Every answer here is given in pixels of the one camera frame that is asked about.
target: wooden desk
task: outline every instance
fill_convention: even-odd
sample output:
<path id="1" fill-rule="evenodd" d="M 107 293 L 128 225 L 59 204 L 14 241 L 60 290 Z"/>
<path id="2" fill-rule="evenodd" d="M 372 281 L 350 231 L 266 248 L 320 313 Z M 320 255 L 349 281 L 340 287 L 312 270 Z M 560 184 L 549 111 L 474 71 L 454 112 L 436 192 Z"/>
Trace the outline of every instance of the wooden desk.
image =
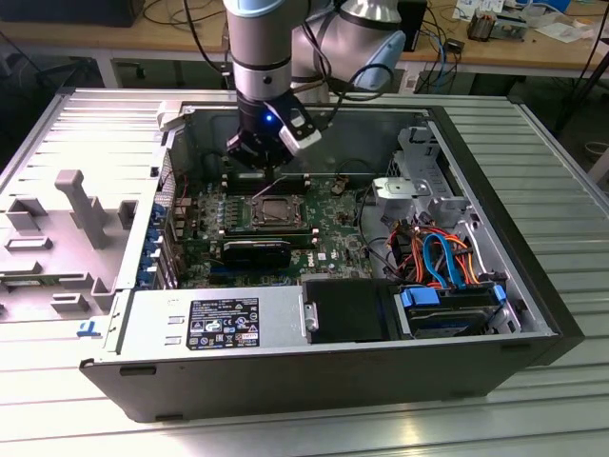
<path id="1" fill-rule="evenodd" d="M 465 43 L 459 72 L 579 77 L 594 44 L 592 40 L 562 43 L 534 30 L 526 33 L 524 42 L 491 40 L 483 43 L 469 40 L 468 23 L 452 19 L 453 9 L 449 7 L 455 5 L 456 1 L 436 0 L 432 3 L 438 24 L 446 31 L 447 36 Z M 606 5 L 604 2 L 587 6 L 572 3 L 567 13 L 603 14 Z M 425 19 L 433 22 L 429 12 Z M 590 19 L 599 21 L 601 16 L 593 16 Z M 425 26 L 436 32 L 433 26 L 428 24 Z M 437 58 L 438 54 L 432 48 L 430 40 L 426 36 L 421 36 L 417 49 L 403 54 L 403 61 L 407 61 L 403 66 L 408 73 L 411 73 L 404 77 L 403 86 L 408 77 L 412 84 L 412 81 L 418 78 L 418 73 L 429 69 Z M 600 59 L 601 55 L 598 53 L 593 57 L 588 74 L 596 68 Z"/>
<path id="2" fill-rule="evenodd" d="M 206 0 L 191 0 L 195 8 Z M 579 76 L 590 53 L 591 40 L 579 40 L 564 44 L 541 33 L 530 30 L 523 43 L 493 40 L 487 43 L 467 39 L 467 23 L 450 19 L 455 0 L 432 2 L 440 26 L 449 37 L 465 43 L 461 72 L 521 74 L 535 76 Z M 600 14 L 606 4 L 592 6 L 572 4 L 571 14 Z M 169 0 L 171 11 L 182 8 L 181 0 Z M 193 17 L 201 17 L 223 8 L 221 0 L 213 0 L 204 10 L 194 10 Z M 163 2 L 148 11 L 148 15 L 159 21 L 167 20 L 167 9 Z M 201 41 L 212 59 L 221 60 L 222 32 L 225 16 L 218 14 L 198 27 Z M 157 59 L 157 60 L 201 60 L 186 28 L 177 30 L 172 26 L 153 24 L 139 17 L 129 29 L 114 29 L 94 26 L 70 26 L 57 24 L 0 23 L 0 30 L 23 46 L 29 53 L 86 56 L 97 60 L 108 88 L 120 87 L 112 59 Z M 405 70 L 403 91 L 416 80 L 425 67 L 433 65 L 437 54 L 426 37 L 421 37 L 414 52 L 405 52 L 399 68 Z M 593 59 L 593 70 L 600 56 Z"/>

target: table leg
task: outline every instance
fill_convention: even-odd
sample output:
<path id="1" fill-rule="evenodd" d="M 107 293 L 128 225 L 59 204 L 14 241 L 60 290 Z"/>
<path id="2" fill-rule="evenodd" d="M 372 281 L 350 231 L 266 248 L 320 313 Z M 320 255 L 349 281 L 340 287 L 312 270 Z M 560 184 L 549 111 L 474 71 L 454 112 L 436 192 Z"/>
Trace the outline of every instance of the table leg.
<path id="1" fill-rule="evenodd" d="M 102 75 L 102 81 L 104 87 L 107 89 L 119 89 L 123 85 L 121 84 L 121 77 L 118 74 L 118 70 L 112 62 L 110 55 L 100 55 L 95 57 L 97 62 L 97 68 Z"/>
<path id="2" fill-rule="evenodd" d="M 175 73 L 175 85 L 178 88 L 183 88 L 187 83 L 184 80 L 184 69 L 182 62 L 179 60 L 173 61 L 173 72 Z"/>
<path id="3" fill-rule="evenodd" d="M 403 64 L 403 76 L 400 83 L 400 94 L 412 94 L 417 88 L 419 75 L 425 70 L 425 62 L 405 62 Z"/>
<path id="4" fill-rule="evenodd" d="M 588 176 L 595 182 L 598 183 L 609 171 L 609 148 L 599 157 L 597 163 L 588 171 Z"/>

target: workbench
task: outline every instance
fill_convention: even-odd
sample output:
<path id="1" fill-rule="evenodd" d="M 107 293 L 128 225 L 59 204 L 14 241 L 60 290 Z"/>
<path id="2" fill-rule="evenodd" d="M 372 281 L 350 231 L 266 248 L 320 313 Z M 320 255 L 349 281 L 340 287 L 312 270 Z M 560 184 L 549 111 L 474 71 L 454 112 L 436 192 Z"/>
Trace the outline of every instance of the workbench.
<path id="1" fill-rule="evenodd" d="M 117 163 L 145 165 L 163 143 L 157 111 L 211 93 L 59 94 L 0 176 L 0 189 L 33 154 L 41 166 L 52 167 L 75 150 L 95 160 L 102 149 Z M 79 340 L 80 321 L 0 323 L 0 454 L 604 455 L 609 445 L 606 196 L 523 105 L 502 97 L 424 95 L 387 95 L 383 103 L 446 110 L 586 341 L 553 366 L 521 372 L 485 398 L 138 424 L 79 372 L 88 345 L 101 342 Z M 137 189 L 132 186 L 131 192 Z"/>
<path id="2" fill-rule="evenodd" d="M 168 0 L 171 11 L 182 7 L 180 0 Z M 205 2 L 191 2 L 191 7 Z M 459 72 L 516 74 L 528 76 L 579 77 L 585 66 L 591 40 L 579 40 L 564 44 L 533 30 L 527 32 L 523 43 L 494 40 L 487 43 L 467 39 L 467 23 L 450 19 L 455 0 L 437 0 L 432 2 L 439 25 L 447 31 L 449 37 L 465 42 Z M 213 2 L 204 10 L 193 12 L 193 17 L 202 17 L 223 8 L 221 0 Z M 603 13 L 605 4 L 580 5 L 573 3 L 570 14 Z M 157 4 L 148 11 L 148 16 L 164 22 L 167 20 L 167 9 L 163 3 Z M 203 21 L 198 27 L 204 48 L 212 60 L 224 59 L 222 35 L 226 18 L 218 14 Z M 110 29 L 95 26 L 58 25 L 58 24 L 22 24 L 0 23 L 8 37 L 23 47 L 30 54 L 66 55 L 89 57 L 96 60 L 107 88 L 121 87 L 120 78 L 114 66 L 115 59 L 152 59 L 170 61 L 200 61 L 201 55 L 196 49 L 190 32 L 172 26 L 158 25 L 139 17 L 129 29 Z M 1 45 L 4 53 L 13 52 L 9 45 Z M 429 69 L 437 60 L 438 54 L 433 50 L 427 37 L 421 37 L 414 52 L 405 52 L 398 68 L 404 70 L 401 84 L 402 93 L 412 92 L 421 71 Z M 595 56 L 590 71 L 596 67 L 600 55 Z"/>

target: side panel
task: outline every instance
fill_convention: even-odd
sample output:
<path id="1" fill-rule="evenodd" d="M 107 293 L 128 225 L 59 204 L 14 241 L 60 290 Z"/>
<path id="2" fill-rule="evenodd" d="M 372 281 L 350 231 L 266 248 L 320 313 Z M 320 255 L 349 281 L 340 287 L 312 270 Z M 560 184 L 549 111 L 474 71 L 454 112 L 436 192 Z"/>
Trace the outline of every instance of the side panel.
<path id="1" fill-rule="evenodd" d="M 583 332 L 560 298 L 556 288 L 529 248 L 480 165 L 443 108 L 433 108 L 432 117 L 442 134 L 467 185 L 478 198 L 484 215 L 496 232 L 518 275 L 524 282 L 548 326 L 561 338 L 551 351 L 543 354 L 535 365 L 550 365 L 584 339 Z"/>
<path id="2" fill-rule="evenodd" d="M 84 362 L 81 371 L 134 421 L 189 420 L 483 396 L 552 344 L 528 339 L 124 367 Z"/>

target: laboratory floor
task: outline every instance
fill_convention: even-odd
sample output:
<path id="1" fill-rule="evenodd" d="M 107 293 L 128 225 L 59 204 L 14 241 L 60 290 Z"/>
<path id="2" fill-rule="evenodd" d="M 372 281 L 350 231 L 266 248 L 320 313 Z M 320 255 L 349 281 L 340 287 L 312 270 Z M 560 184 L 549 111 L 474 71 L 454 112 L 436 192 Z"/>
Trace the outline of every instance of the laboratory floor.
<path id="1" fill-rule="evenodd" d="M 38 67 L 47 69 L 69 63 L 66 58 L 33 56 Z M 121 68 L 125 88 L 174 89 L 177 78 L 171 62 L 141 61 L 146 77 L 138 77 L 134 68 Z M 184 87 L 189 89 L 219 89 L 220 79 L 204 64 L 185 62 L 182 64 Z M 51 76 L 55 85 L 62 85 L 69 73 Z M 470 92 L 472 74 L 459 74 L 452 85 L 451 94 L 464 95 Z M 505 95 L 511 86 L 510 95 L 519 98 L 541 119 L 546 126 L 553 126 L 562 100 L 571 89 L 571 81 L 558 78 L 527 77 L 514 83 L 514 77 L 482 75 L 476 78 L 475 92 L 478 95 Z M 70 86 L 102 87 L 101 79 L 93 71 L 79 71 L 69 81 Z M 439 93 L 447 93 L 448 86 Z M 45 106 L 52 98 L 53 90 L 40 88 L 36 83 L 35 70 L 24 59 L 13 64 L 12 75 L 0 79 L 0 168 L 3 168 Z M 596 88 L 584 106 L 576 113 L 560 136 L 560 142 L 584 169 L 593 164 L 593 157 L 585 153 L 588 142 L 609 143 L 606 128 L 606 112 L 609 109 L 609 90 Z"/>

